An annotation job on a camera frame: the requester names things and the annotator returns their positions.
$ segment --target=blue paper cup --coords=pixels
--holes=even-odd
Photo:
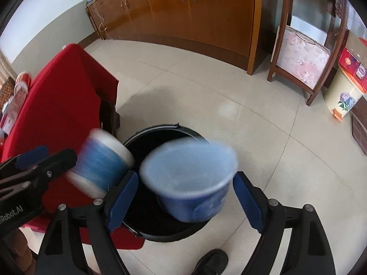
[[[104,130],[93,129],[67,178],[87,196],[103,198],[133,164],[133,155],[119,140]]]
[[[197,223],[219,213],[237,168],[231,147],[184,138],[150,153],[140,177],[167,213],[179,221]]]

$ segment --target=red cloth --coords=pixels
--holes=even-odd
[[[100,98],[116,104],[116,80],[106,69],[76,44],[68,45],[37,75],[17,121],[4,143],[1,162],[39,145],[53,154],[65,148],[76,153],[93,128],[100,127]],[[69,207],[87,205],[92,199],[82,194],[61,175],[49,184],[43,196],[47,212],[61,203]],[[45,231],[49,214],[29,222]],[[82,241],[89,242],[85,230]],[[136,238],[124,227],[111,235],[118,249],[139,249],[144,239]]]

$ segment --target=blue gripper pad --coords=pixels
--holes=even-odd
[[[138,175],[135,172],[129,171],[118,186],[121,191],[116,197],[116,201],[109,209],[109,222],[107,224],[107,229],[110,233],[121,226],[126,212],[130,207],[136,191],[138,190],[138,184]]]
[[[48,157],[48,149],[46,146],[41,145],[34,148],[27,153],[21,154],[17,157],[14,167],[20,170],[26,170],[32,165],[40,162],[41,160]]]
[[[242,209],[244,210],[252,228],[257,229],[257,231],[261,234],[265,228],[265,224],[263,222],[265,218],[254,196],[250,192],[251,188],[254,189],[257,187],[253,187],[247,178],[243,179],[243,176],[246,177],[243,172],[237,172],[234,176],[234,192],[236,193],[237,198],[241,203]],[[248,182],[252,187],[248,187],[245,181]]]

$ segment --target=trash bin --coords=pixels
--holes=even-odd
[[[339,66],[328,91],[324,95],[324,100],[335,118],[341,121],[363,94],[367,94],[366,89],[348,71]]]

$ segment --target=brown wooden box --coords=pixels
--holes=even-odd
[[[367,155],[367,100],[362,97],[351,113],[353,137]]]

